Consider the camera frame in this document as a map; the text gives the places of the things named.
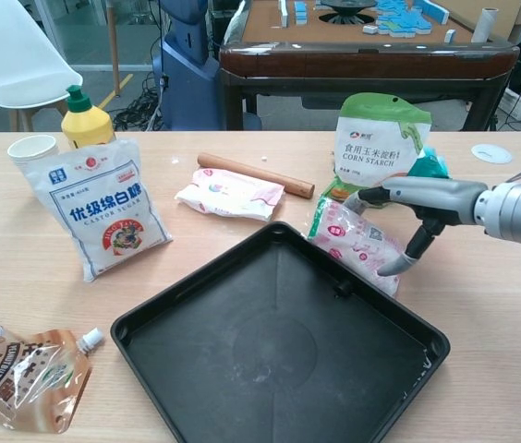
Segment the yellow bottle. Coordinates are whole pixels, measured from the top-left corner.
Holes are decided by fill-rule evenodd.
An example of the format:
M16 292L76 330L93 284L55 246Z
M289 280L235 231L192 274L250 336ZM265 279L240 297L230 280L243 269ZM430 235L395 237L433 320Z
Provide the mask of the yellow bottle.
M82 93L80 86L70 86L67 92L69 92L67 99L69 112L61 122L61 129L72 148L102 145L115 140L115 131L109 114L92 106L91 99Z

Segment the white paper cup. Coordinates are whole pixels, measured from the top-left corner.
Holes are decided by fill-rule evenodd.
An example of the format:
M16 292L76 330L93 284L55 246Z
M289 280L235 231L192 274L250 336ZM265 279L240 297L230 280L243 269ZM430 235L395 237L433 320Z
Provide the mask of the white paper cup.
M58 153L57 140L46 134L21 138L8 148L8 156L23 174L29 162Z

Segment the green and white bag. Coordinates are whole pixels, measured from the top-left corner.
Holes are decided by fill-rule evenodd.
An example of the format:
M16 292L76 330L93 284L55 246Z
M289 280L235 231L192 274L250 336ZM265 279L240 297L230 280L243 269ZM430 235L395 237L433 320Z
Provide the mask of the green and white bag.
M361 187L406 175L430 132L430 114L393 95L360 93L345 100L336 127L328 197L344 200Z

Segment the white paper roll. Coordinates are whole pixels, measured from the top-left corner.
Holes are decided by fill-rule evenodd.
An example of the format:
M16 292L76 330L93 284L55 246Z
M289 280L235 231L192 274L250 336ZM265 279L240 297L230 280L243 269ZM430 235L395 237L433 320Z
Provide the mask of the white paper roll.
M494 7L484 7L480 13L479 22L472 35L473 43L486 43L491 35L494 22L497 21L499 10Z

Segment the glass wall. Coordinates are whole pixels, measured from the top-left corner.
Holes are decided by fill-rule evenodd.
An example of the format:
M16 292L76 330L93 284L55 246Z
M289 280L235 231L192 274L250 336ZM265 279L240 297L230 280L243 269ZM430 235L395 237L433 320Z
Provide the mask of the glass wall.
M19 0L73 66L111 65L107 5L115 15L119 64L151 66L160 38L156 0Z

